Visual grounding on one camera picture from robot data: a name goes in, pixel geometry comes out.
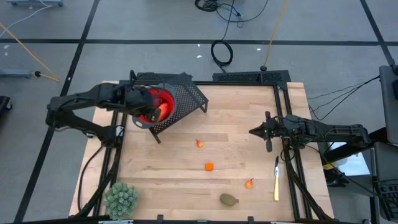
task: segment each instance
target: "small orange toy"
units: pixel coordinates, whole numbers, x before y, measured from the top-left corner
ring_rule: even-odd
[[[197,146],[198,146],[198,147],[203,147],[203,142],[202,142],[202,141],[199,141],[199,140],[197,140]]]
[[[248,180],[248,181],[246,182],[246,187],[247,187],[247,188],[252,188],[252,187],[253,187],[253,179],[254,179],[254,178],[252,178],[251,180]]]
[[[206,171],[212,171],[214,169],[214,164],[212,162],[208,162],[205,164]]]

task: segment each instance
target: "wooden table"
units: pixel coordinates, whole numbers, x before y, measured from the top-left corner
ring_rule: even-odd
[[[264,121],[265,111],[277,114],[273,88],[198,87],[209,99],[207,113],[196,110],[162,132],[161,144],[149,130],[135,127],[128,117],[117,181],[135,186],[140,194],[139,205],[130,218],[154,220],[163,214],[165,220],[243,221],[253,216],[256,221],[294,221],[286,166],[281,159],[280,199],[275,202],[273,198],[274,164],[282,150],[281,140],[274,138],[273,151],[267,152],[265,142],[248,133]],[[288,87],[293,114],[310,118],[303,83],[288,83]],[[280,96],[286,114],[282,92]],[[111,117],[112,112],[97,108],[93,121],[109,125]],[[203,141],[203,148],[197,147],[196,139]],[[97,139],[88,140],[82,167],[99,146]],[[320,156],[310,148],[301,153],[307,188],[326,214],[333,217]],[[103,157],[104,150],[86,170],[82,205],[98,186]],[[206,162],[213,162],[215,169],[205,171]],[[247,189],[245,182],[251,178],[254,187]],[[77,187],[71,215],[77,213]],[[233,207],[221,204],[222,193],[234,195],[239,203]],[[297,198],[301,217],[305,217],[298,189]]]

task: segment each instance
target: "knife blade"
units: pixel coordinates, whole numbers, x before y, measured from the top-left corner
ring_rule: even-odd
[[[275,201],[279,201],[279,168],[278,168],[278,164],[279,164],[279,156],[276,157],[275,160],[275,188],[274,188],[274,200]]]

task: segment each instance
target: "artificial plant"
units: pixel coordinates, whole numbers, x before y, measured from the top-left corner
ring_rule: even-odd
[[[113,220],[131,216],[137,206],[138,192],[126,183],[116,183],[105,193],[105,214]]]

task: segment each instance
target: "floor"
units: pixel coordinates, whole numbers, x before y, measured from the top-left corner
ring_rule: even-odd
[[[220,72],[210,47],[212,40],[223,36],[226,22],[215,12],[199,11],[193,0],[64,3],[64,7],[45,9],[11,28],[61,82],[43,77],[1,79],[0,95],[10,96],[14,109],[0,125],[0,223],[14,221],[43,143],[50,146],[23,220],[64,218],[69,212],[86,138],[67,130],[55,133],[49,141],[51,133],[44,119],[52,96],[61,91],[86,91],[103,80],[126,79],[130,69],[186,72],[194,80],[211,80],[213,73]],[[362,3],[369,6],[382,37],[375,34]],[[257,14],[263,5],[263,0],[235,1],[243,18]],[[234,59],[227,72],[259,70],[282,5],[283,1],[269,0],[256,20],[242,28],[229,26],[226,40],[245,41],[232,45]],[[30,6],[12,7],[1,1],[0,22],[8,26],[42,7]],[[397,7],[395,0],[290,0],[267,66],[269,70],[288,70],[293,82],[304,82],[308,97],[376,77],[379,66],[387,65],[386,49],[398,60]],[[221,13],[227,17],[229,12]],[[4,34],[0,39],[0,68],[48,73],[10,38]],[[384,52],[380,38],[385,41]],[[216,47],[215,52],[221,60],[228,59],[226,49]],[[332,98],[310,100],[310,104],[321,105]],[[334,101],[318,114],[326,114],[336,104]],[[93,112],[77,114],[91,119]],[[323,121],[361,123],[370,132],[383,127],[380,84],[364,86]],[[346,222],[370,218],[368,198],[341,189],[330,189],[330,196],[336,218]]]

